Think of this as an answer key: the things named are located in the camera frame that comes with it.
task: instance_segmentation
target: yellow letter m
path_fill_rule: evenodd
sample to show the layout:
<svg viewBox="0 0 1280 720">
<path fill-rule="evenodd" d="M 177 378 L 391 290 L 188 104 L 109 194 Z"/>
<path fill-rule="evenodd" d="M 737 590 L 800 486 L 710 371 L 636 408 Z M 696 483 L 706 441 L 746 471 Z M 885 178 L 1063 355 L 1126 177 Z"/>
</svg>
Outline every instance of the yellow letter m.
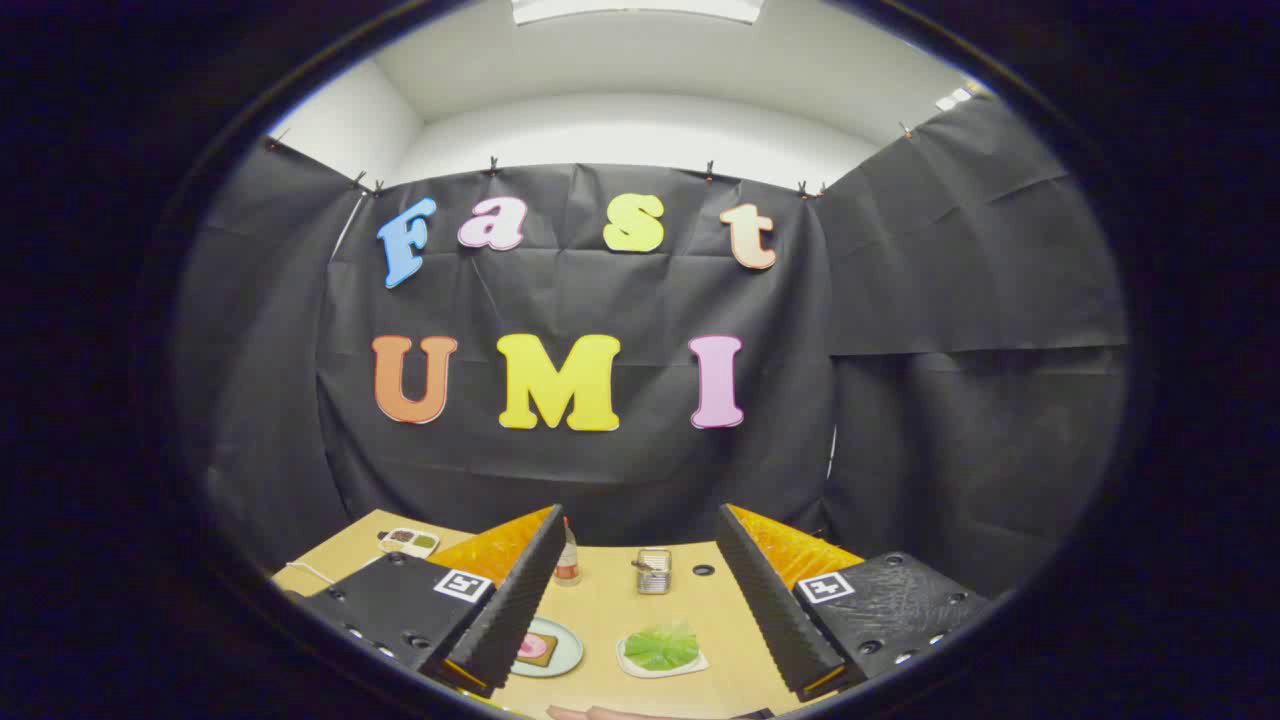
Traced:
<svg viewBox="0 0 1280 720">
<path fill-rule="evenodd" d="M 532 396 L 548 427 L 559 425 L 570 398 L 573 411 L 568 427 L 575 430 L 616 430 L 611 380 L 613 356 L 622 348 L 617 338 L 585 334 L 570 350 L 557 372 L 543 342 L 531 334 L 508 334 L 498 340 L 498 352 L 507 357 L 507 410 L 498 415 L 504 428 L 532 429 L 538 415 L 529 410 Z"/>
</svg>

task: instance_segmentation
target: ham slice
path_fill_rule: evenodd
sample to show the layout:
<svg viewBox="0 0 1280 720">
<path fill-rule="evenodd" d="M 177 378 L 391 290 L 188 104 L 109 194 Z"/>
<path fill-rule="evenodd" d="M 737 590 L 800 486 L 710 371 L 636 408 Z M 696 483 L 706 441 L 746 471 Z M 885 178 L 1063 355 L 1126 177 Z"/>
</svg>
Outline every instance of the ham slice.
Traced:
<svg viewBox="0 0 1280 720">
<path fill-rule="evenodd" d="M 541 657 L 547 653 L 547 641 L 532 634 L 526 633 L 525 639 L 520 643 L 520 652 L 516 657 Z"/>
</svg>

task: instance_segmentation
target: condiment bottle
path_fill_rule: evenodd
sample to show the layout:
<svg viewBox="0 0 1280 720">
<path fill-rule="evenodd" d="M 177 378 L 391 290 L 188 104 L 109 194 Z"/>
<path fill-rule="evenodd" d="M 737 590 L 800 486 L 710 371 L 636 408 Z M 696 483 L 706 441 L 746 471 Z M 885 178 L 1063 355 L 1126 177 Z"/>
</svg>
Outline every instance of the condiment bottle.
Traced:
<svg viewBox="0 0 1280 720">
<path fill-rule="evenodd" d="M 568 515 L 564 516 L 564 550 L 556 562 L 556 583 L 561 585 L 576 585 L 582 579 L 577 573 L 577 538 L 568 528 Z"/>
</svg>

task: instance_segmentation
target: table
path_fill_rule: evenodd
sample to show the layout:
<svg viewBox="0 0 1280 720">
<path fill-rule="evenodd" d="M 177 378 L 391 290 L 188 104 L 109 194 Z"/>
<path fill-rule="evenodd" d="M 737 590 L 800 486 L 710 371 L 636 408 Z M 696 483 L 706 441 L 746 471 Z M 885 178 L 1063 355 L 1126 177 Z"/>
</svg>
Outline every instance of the table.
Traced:
<svg viewBox="0 0 1280 720">
<path fill-rule="evenodd" d="M 316 571 L 340 580 L 380 555 L 376 534 L 394 528 L 429 530 L 440 537 L 436 552 L 470 533 L 451 530 L 375 510 L 298 559 Z M 768 707 L 782 715 L 804 703 L 782 684 L 764 637 L 714 542 L 664 546 L 672 555 L 671 591 L 635 591 L 631 560 L 635 547 L 577 550 L 581 582 L 562 587 L 548 579 L 538 616 L 571 629 L 582 641 L 582 661 L 557 678 L 512 674 L 492 701 L 529 717 L 545 719 L 547 706 L 571 710 L 591 706 L 645 715 L 731 717 Z M 716 569 L 694 575 L 694 565 Z M 312 594 L 328 583 L 302 568 L 287 566 L 274 575 L 283 589 Z M 660 679 L 632 678 L 618 666 L 620 639 L 649 625 L 687 621 L 710 667 Z"/>
</svg>

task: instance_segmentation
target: green lettuce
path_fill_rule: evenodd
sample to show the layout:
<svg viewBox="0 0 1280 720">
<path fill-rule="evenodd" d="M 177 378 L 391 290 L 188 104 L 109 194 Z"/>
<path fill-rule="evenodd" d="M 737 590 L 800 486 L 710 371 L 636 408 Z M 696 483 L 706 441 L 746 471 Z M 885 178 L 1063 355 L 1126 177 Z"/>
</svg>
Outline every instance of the green lettuce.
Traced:
<svg viewBox="0 0 1280 720">
<path fill-rule="evenodd" d="M 654 625 L 627 637 L 623 655 L 645 670 L 675 670 L 698 659 L 698 637 L 686 623 Z"/>
</svg>

